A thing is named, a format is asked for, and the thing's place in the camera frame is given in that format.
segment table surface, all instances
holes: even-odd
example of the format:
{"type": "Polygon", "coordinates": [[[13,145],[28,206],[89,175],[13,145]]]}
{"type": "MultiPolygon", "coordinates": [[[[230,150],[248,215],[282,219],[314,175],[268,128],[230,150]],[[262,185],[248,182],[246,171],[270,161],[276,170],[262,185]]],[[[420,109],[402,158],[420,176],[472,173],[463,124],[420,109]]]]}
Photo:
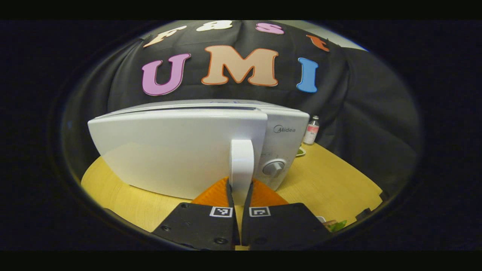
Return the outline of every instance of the table surface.
{"type": "MultiPolygon", "coordinates": [[[[316,143],[303,144],[302,148],[306,154],[295,158],[276,191],[289,203],[304,203],[314,215],[326,221],[346,220],[347,225],[356,222],[355,216],[364,209],[374,210],[382,203],[379,196],[382,190],[350,164],[316,143]]],[[[179,203],[191,202],[123,183],[102,157],[87,169],[81,186],[99,205],[149,232],[179,203]]],[[[243,209],[243,206],[235,207],[239,229],[243,209]]]]}

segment letter m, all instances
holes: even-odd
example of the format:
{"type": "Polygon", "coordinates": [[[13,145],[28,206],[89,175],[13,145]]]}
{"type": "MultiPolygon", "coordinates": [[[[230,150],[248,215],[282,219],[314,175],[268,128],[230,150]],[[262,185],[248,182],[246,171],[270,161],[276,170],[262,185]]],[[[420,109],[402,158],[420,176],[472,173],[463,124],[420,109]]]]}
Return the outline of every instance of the letter m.
{"type": "Polygon", "coordinates": [[[236,83],[241,83],[253,69],[253,75],[248,82],[259,86],[276,86],[278,80],[274,78],[274,59],[278,52],[258,48],[245,59],[231,46],[215,45],[205,48],[211,53],[208,75],[201,82],[205,85],[222,85],[229,81],[224,76],[224,67],[231,74],[236,83]]]}

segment bottle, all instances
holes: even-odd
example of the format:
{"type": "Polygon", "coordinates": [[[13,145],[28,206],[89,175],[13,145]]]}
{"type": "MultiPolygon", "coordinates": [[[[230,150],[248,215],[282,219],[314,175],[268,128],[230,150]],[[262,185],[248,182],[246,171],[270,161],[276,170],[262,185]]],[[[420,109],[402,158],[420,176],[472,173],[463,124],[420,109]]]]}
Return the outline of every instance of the bottle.
{"type": "Polygon", "coordinates": [[[318,133],[318,129],[320,128],[318,119],[318,116],[313,116],[313,119],[311,119],[311,121],[308,123],[305,137],[303,138],[303,142],[305,144],[311,145],[315,143],[316,134],[318,133]]]}

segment orange gripper pad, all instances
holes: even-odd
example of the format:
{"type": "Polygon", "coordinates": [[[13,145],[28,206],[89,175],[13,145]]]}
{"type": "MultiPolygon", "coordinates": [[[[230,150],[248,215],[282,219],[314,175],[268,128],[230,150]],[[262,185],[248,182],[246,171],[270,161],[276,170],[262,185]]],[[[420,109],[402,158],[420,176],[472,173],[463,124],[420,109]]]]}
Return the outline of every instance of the orange gripper pad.
{"type": "Polygon", "coordinates": [[[228,193],[226,190],[227,181],[228,177],[225,177],[215,182],[208,189],[206,189],[206,191],[191,201],[191,203],[217,207],[229,207],[228,193]]]}
{"type": "Polygon", "coordinates": [[[289,204],[284,198],[264,183],[253,179],[253,193],[250,207],[265,207],[289,204]]]}

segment black cloth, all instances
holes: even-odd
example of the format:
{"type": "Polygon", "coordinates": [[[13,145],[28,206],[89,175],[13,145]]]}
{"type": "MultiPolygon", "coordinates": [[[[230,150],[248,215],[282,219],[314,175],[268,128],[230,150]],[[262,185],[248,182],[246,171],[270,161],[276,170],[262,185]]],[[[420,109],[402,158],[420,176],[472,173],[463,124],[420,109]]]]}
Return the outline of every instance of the black cloth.
{"type": "Polygon", "coordinates": [[[318,115],[318,144],[389,194],[408,180],[422,148],[420,119],[410,91],[388,65],[367,51],[343,48],[319,37],[330,50],[326,52],[306,37],[313,34],[280,23],[233,21],[228,29],[196,31],[207,22],[188,23],[187,28],[144,48],[157,33],[175,28],[160,27],[153,31],[155,34],[118,48],[85,73],[66,105],[62,124],[64,154],[78,179],[99,157],[87,128],[87,122],[94,117],[151,102],[225,98],[259,100],[318,115]],[[273,23],[285,33],[258,31],[257,23],[273,23]],[[202,84],[210,62],[204,48],[212,45],[230,45],[243,58],[257,48],[277,51],[278,85],[250,84],[247,79],[253,71],[236,83],[226,69],[226,84],[202,84]],[[175,91],[161,96],[144,93],[143,65],[162,60],[156,79],[165,83],[171,76],[168,59],[185,53],[191,57],[185,62],[182,83],[175,91]],[[296,88],[302,76],[300,57],[319,65],[315,93],[296,88]]]}

